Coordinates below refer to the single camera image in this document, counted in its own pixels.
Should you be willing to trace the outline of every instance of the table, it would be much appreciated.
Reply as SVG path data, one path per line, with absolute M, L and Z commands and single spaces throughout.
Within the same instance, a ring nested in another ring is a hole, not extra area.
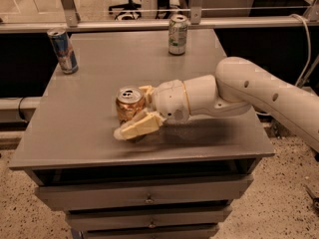
M 157 86 L 213 74 L 225 57 L 213 30 L 189 30 L 186 53 L 167 51 L 167 31 L 74 34 L 80 70 L 59 66 L 10 168 L 39 185 L 84 238 L 208 238 L 231 212 L 273 147 L 253 109 L 193 118 L 138 143 L 117 141 L 120 87 Z

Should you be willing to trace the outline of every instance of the can top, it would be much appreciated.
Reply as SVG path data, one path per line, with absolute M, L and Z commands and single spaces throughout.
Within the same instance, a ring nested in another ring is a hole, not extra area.
M 180 14 L 174 14 L 170 18 L 175 22 L 186 22 L 188 20 L 186 16 Z
M 52 29 L 49 29 L 47 33 L 51 37 L 61 36 L 64 33 L 66 33 L 66 30 L 64 28 L 52 28 Z
M 118 92 L 118 100 L 124 104 L 134 104 L 143 96 L 143 92 L 135 86 L 122 87 Z

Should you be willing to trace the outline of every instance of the drawer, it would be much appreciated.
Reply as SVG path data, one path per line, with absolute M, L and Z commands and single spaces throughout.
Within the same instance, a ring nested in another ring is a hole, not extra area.
M 108 212 L 67 215 L 67 222 L 77 231 L 112 230 L 128 228 L 158 228 L 176 225 L 208 224 L 224 221 L 230 206 L 208 204 L 171 204 L 151 209 L 127 208 Z
M 85 239 L 209 239 L 218 225 L 177 226 L 156 229 L 129 229 L 109 232 L 84 233 Z
M 252 175 L 38 187 L 52 210 L 84 210 L 240 198 Z

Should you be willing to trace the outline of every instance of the can in hand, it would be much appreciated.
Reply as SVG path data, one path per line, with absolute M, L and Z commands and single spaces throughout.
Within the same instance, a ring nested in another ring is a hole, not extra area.
M 120 88 L 116 100 L 120 124 L 131 120 L 146 106 L 144 93 L 134 86 Z
M 58 58 L 62 72 L 67 75 L 76 73 L 79 66 L 67 31 L 63 28 L 54 28 L 48 30 L 47 34 Z
M 168 51 L 174 55 L 184 54 L 187 41 L 187 17 L 174 14 L 170 17 L 168 28 Z

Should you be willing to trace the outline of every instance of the floor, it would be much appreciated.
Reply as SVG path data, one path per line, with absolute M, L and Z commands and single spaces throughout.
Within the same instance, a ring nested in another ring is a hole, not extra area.
M 8 168 L 19 136 L 0 133 L 0 238 L 71 239 L 64 214 L 33 195 L 36 185 L 24 172 Z M 233 211 L 214 239 L 319 238 L 319 213 L 305 189 L 305 184 L 318 186 L 314 151 L 293 135 L 270 140 L 276 155 L 259 163 L 254 182 L 232 202 Z

